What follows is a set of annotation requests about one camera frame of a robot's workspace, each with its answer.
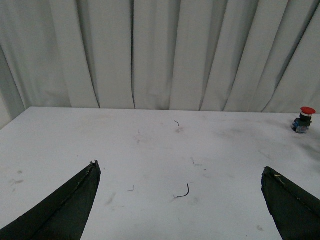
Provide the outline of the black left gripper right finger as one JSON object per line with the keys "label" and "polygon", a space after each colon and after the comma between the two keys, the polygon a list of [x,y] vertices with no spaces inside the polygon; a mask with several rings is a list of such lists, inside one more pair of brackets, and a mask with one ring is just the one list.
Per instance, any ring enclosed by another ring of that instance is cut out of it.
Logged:
{"label": "black left gripper right finger", "polygon": [[261,191],[283,240],[320,238],[320,200],[269,166],[261,177]]}

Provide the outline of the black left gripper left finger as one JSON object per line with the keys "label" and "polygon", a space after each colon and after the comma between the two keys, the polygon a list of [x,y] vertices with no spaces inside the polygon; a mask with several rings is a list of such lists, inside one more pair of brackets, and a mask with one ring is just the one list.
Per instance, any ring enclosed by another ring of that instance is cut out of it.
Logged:
{"label": "black left gripper left finger", "polygon": [[0,230],[2,240],[79,240],[101,179],[97,161]]}

